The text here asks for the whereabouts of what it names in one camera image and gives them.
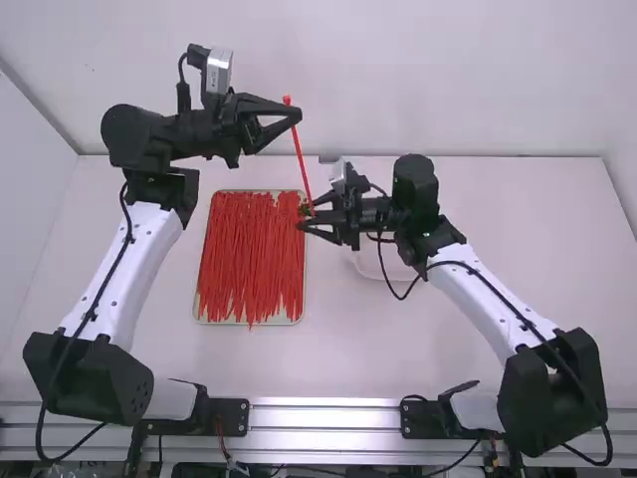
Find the black bracket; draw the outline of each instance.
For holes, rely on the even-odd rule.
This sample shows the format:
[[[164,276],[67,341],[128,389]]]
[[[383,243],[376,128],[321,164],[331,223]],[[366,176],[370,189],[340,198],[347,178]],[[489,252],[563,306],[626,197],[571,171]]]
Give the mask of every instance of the black bracket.
[[[400,400],[400,432],[403,438],[431,440],[444,438],[473,439],[485,437],[485,430],[469,430],[458,422],[451,406],[454,393],[467,390],[478,384],[477,380],[454,386],[437,400],[428,400],[421,395],[407,395]]]
[[[196,425],[172,420],[141,420],[147,435],[217,436],[219,429],[225,437],[243,437],[248,434],[250,401],[245,398],[205,397],[204,413]]]
[[[449,438],[440,403],[403,399],[400,402],[400,433],[408,440]]]
[[[148,436],[243,437],[248,434],[250,401],[245,398],[210,398],[206,387],[195,384],[197,397],[192,416],[184,421],[141,420],[133,428],[123,476],[136,476],[141,448]]]

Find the white table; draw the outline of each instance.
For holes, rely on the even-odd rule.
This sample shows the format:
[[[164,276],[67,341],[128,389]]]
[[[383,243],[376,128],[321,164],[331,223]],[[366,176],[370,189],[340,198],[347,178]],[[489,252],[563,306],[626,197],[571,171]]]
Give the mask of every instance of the white table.
[[[389,190],[393,159],[358,158],[354,165]],[[434,161],[443,212],[467,235],[488,267],[563,329],[582,326],[595,337],[609,404],[621,414],[611,423],[624,431],[616,448],[625,455],[613,464],[633,463],[637,411],[631,407],[637,408],[637,374],[628,357],[637,337],[637,245],[601,160],[441,157]],[[328,189],[327,167],[315,157],[308,157],[307,163],[313,194],[318,196]],[[253,459],[347,462],[362,454],[369,462],[453,461],[465,443],[423,446],[402,440],[397,424],[391,426],[393,418],[388,417],[393,417],[391,407],[407,393],[436,396],[472,378],[497,389],[502,369],[469,321],[430,285],[418,285],[403,303],[395,301],[383,283],[363,279],[344,259],[342,249],[311,237],[306,311],[299,324],[251,332],[196,324],[192,302],[213,192],[299,188],[302,183],[294,157],[243,158],[241,167],[233,171],[222,160],[202,164],[192,159],[182,164],[202,169],[199,205],[156,278],[131,352],[156,374],[204,383],[214,395],[247,396],[261,403],[253,412],[248,438],[236,442]],[[54,330],[79,298],[120,218],[116,194],[121,183],[120,171],[112,169],[105,156],[81,159],[0,363],[0,415],[18,416],[12,418],[18,420],[15,423],[30,422],[33,403],[28,402],[39,399],[21,360],[22,346],[31,332]],[[321,399],[271,402],[263,398],[268,396],[351,398],[332,402],[332,408]],[[313,409],[323,415],[299,411]],[[345,411],[354,418],[344,418]],[[285,430],[273,416],[289,422]],[[359,429],[350,436],[351,420]],[[330,422],[333,427],[324,425]],[[308,431],[326,426],[343,430],[332,434],[324,430],[323,435]],[[299,441],[299,434],[294,439],[286,435],[290,427],[309,433],[307,441]],[[380,440],[383,434],[378,429],[392,430],[384,434],[391,439]],[[74,437],[84,431],[78,430]],[[26,448],[0,448],[0,458],[34,455],[28,448],[32,433],[27,427],[4,430],[7,443]],[[49,431],[45,442],[71,444],[67,435]],[[94,456],[96,450],[106,454],[100,459],[121,459],[127,435],[121,428],[103,430],[78,459],[83,453]],[[600,436],[592,433],[580,440],[584,449],[601,453]],[[166,452],[174,452],[175,461],[197,461],[203,455],[213,459],[211,449],[216,445],[203,438],[168,438],[164,446],[174,447]],[[580,463],[563,451],[543,459],[541,463]]]

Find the table surface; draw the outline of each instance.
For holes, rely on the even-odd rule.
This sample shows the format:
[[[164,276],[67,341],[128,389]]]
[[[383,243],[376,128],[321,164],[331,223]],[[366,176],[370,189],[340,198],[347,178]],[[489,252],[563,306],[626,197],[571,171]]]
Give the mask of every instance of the table surface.
[[[389,190],[393,157],[353,160]],[[635,405],[627,358],[637,337],[637,245],[600,158],[435,157],[442,211],[485,264],[563,329],[582,326],[600,347],[614,406]],[[328,166],[307,158],[315,196]],[[419,284],[395,301],[344,249],[309,238],[304,319],[292,327],[207,327],[192,303],[210,197],[218,189],[299,188],[291,156],[189,159],[202,171],[199,205],[166,257],[137,322],[131,352],[155,374],[204,383],[213,395],[400,397],[436,395],[477,378],[497,389],[502,368],[487,342],[440,291]],[[37,400],[22,362],[33,331],[51,332],[79,299],[120,219],[121,172],[81,158],[18,324],[0,363],[0,400]]]

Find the white wall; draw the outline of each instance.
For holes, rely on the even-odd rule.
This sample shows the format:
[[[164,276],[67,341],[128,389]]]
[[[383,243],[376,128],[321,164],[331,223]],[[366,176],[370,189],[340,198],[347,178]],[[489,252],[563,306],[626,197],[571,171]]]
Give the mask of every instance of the white wall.
[[[1,357],[77,161],[1,71],[0,151]]]
[[[216,44],[238,90],[293,95],[308,152],[603,154],[635,225],[635,18],[631,0],[13,0],[0,58],[83,153],[105,152],[113,104],[173,113],[179,54]]]

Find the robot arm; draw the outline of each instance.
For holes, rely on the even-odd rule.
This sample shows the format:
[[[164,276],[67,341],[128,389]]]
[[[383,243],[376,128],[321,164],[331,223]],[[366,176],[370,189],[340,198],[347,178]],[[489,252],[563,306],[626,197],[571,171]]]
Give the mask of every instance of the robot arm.
[[[119,196],[124,219],[58,329],[34,333],[25,344],[24,361],[43,397],[36,448],[45,461],[45,411],[124,426],[143,418],[154,420],[159,432],[163,427],[173,434],[216,434],[215,417],[227,415],[226,403],[209,398],[203,385],[157,378],[128,352],[150,286],[197,204],[199,171],[174,167],[172,161],[219,155],[229,167],[238,167],[241,152],[259,152],[298,123],[302,113],[234,93],[228,84],[231,52],[191,45],[183,58],[201,70],[203,110],[190,108],[182,80],[178,115],[164,117],[130,105],[106,112],[102,137],[110,163],[125,176]],[[263,116],[281,119],[261,125]],[[246,400],[235,401],[246,409]],[[226,435],[233,436],[236,428]]]
[[[430,402],[427,413],[439,416],[428,421],[430,429],[422,430],[421,437],[495,430],[535,457],[596,426],[605,427],[595,341],[580,328],[560,330],[485,267],[465,236],[440,214],[438,179],[429,158],[408,154],[396,160],[391,196],[346,162],[336,164],[330,181],[332,190],[314,206],[330,203],[331,210],[317,209],[299,229],[352,250],[359,249],[361,233],[377,233],[376,240],[382,241],[383,231],[393,232],[391,242],[403,262],[464,312],[505,368],[497,396],[476,393],[473,381],[442,393],[432,406]],[[371,188],[382,195],[363,197]],[[403,428],[405,438],[413,435]]]

